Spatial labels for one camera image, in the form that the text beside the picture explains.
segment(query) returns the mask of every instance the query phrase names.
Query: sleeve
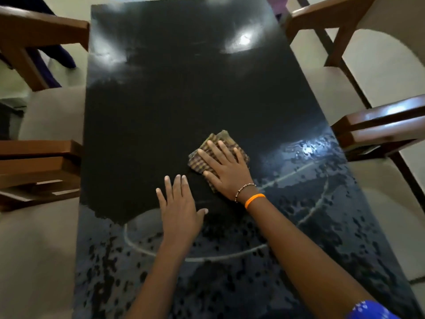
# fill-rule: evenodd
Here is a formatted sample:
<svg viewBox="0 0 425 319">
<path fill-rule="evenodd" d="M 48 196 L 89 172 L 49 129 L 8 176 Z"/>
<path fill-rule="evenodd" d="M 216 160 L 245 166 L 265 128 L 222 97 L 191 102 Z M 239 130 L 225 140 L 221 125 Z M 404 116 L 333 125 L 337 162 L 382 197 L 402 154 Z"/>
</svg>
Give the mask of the sleeve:
<svg viewBox="0 0 425 319">
<path fill-rule="evenodd" d="M 357 303 L 346 319 L 400 319 L 386 307 L 375 301 Z"/>
</svg>

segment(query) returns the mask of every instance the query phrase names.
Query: person's left arm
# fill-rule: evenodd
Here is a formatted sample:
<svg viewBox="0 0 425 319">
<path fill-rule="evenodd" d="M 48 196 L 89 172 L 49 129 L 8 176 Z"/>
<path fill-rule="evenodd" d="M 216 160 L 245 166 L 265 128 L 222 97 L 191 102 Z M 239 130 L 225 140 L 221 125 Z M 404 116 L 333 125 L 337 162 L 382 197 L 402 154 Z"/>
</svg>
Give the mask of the person's left arm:
<svg viewBox="0 0 425 319">
<path fill-rule="evenodd" d="M 161 208 L 164 237 L 155 262 L 126 319 L 166 318 L 173 300 L 178 271 L 208 212 L 196 212 L 195 201 L 186 176 L 177 175 L 174 184 L 165 177 L 167 199 L 161 190 L 156 194 Z"/>
</svg>

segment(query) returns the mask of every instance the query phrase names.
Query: plaid rag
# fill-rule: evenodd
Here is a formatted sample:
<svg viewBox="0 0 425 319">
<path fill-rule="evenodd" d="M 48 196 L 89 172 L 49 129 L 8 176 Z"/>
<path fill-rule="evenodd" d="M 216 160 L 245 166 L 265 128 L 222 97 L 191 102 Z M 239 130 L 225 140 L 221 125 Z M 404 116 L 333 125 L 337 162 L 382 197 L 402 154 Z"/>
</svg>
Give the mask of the plaid rag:
<svg viewBox="0 0 425 319">
<path fill-rule="evenodd" d="M 207 154 L 209 154 L 211 157 L 213 157 L 215 160 L 218 161 L 217 157 L 213 153 L 213 151 L 210 149 L 210 147 L 207 144 L 207 141 L 211 140 L 217 147 L 218 141 L 221 140 L 223 143 L 229 148 L 230 152 L 235 156 L 235 159 L 237 160 L 237 157 L 235 155 L 235 152 L 233 151 L 233 148 L 237 148 L 241 151 L 243 159 L 248 164 L 249 157 L 244 152 L 244 150 L 241 149 L 241 147 L 230 137 L 229 133 L 226 130 L 222 130 L 220 133 L 215 135 L 214 133 L 211 133 L 209 137 L 204 141 L 204 143 L 199 147 L 200 149 L 204 150 Z M 217 173 L 211 168 L 204 159 L 201 158 L 201 156 L 198 154 L 197 150 L 193 151 L 191 154 L 189 154 L 189 163 L 187 164 L 192 170 L 202 174 L 205 170 L 210 171 L 216 176 Z M 207 180 L 208 184 L 210 185 L 211 190 L 216 193 L 217 189 L 213 186 L 211 182 Z"/>
</svg>

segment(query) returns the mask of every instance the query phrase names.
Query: hand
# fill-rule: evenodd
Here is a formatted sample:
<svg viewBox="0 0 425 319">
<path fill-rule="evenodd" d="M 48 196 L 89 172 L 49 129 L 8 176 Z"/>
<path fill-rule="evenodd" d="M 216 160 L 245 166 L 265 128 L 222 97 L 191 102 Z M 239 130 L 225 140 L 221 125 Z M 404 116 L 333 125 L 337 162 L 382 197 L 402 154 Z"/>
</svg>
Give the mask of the hand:
<svg viewBox="0 0 425 319">
<path fill-rule="evenodd" d="M 171 251 L 185 257 L 202 228 L 208 209 L 196 212 L 186 176 L 177 175 L 173 186 L 170 177 L 166 176 L 165 191 L 167 200 L 161 189 L 156 189 L 164 230 L 162 246 L 170 247 Z"/>
<path fill-rule="evenodd" d="M 235 200 L 236 193 L 243 187 L 243 185 L 253 183 L 242 153 L 237 148 L 234 148 L 238 159 L 236 161 L 235 157 L 223 141 L 218 142 L 221 150 L 217 148 L 212 141 L 208 141 L 207 144 L 220 163 L 210 157 L 204 150 L 198 149 L 199 155 L 211 168 L 214 169 L 214 171 L 218 174 L 218 178 L 208 171 L 204 171 L 203 175 L 226 198 Z M 257 193 L 257 188 L 254 186 L 247 186 L 239 193 L 238 202 L 244 204 L 250 197 Z"/>
</svg>

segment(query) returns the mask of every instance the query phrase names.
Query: orange bracelet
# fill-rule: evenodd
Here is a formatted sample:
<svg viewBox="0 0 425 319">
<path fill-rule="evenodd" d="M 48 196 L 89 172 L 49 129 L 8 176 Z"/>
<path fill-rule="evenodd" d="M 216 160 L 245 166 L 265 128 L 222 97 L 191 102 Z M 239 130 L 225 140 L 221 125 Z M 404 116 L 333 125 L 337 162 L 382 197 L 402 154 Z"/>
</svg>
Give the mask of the orange bracelet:
<svg viewBox="0 0 425 319">
<path fill-rule="evenodd" d="M 249 198 L 247 200 L 247 202 L 245 203 L 245 209 L 248 209 L 249 204 L 256 198 L 258 197 L 265 197 L 262 193 L 257 193 L 256 195 L 253 195 L 251 198 Z"/>
</svg>

